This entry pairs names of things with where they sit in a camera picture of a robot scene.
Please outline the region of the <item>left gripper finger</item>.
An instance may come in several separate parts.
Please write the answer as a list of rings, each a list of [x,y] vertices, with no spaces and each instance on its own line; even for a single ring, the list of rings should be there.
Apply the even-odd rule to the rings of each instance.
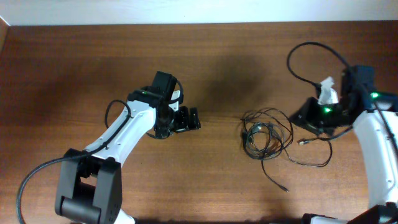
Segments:
[[[174,131],[181,133],[189,130],[189,110],[186,106],[181,106],[175,113]]]
[[[190,108],[190,129],[200,129],[201,124],[198,117],[198,110],[197,108]]]

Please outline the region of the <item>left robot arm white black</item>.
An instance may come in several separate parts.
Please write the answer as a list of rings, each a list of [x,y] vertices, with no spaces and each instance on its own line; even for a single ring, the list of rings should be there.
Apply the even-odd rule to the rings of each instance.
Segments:
[[[82,151],[65,153],[55,213],[78,223],[135,223],[121,208],[122,166],[150,129],[158,140],[200,129],[197,109],[182,102],[181,83],[164,72],[157,72],[151,85],[128,94],[121,114],[97,140]]]

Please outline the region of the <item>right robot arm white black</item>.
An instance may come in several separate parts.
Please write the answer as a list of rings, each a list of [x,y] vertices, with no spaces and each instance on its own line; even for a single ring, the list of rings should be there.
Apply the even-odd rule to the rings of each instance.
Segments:
[[[397,95],[374,85],[372,67],[355,65],[344,70],[341,98],[333,99],[330,80],[318,98],[309,97],[289,118],[313,134],[338,137],[343,126],[354,131],[361,146],[369,190],[369,208],[350,223],[397,223]]]

